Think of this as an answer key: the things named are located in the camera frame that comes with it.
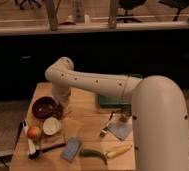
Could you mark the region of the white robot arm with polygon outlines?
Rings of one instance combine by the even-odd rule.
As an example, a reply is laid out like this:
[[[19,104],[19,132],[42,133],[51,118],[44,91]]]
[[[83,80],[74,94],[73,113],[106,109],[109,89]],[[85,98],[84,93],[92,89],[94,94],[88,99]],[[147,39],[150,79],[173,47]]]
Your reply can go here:
[[[187,105],[173,80],[78,72],[68,57],[50,65],[45,77],[62,103],[76,87],[131,105],[136,171],[189,171]]]

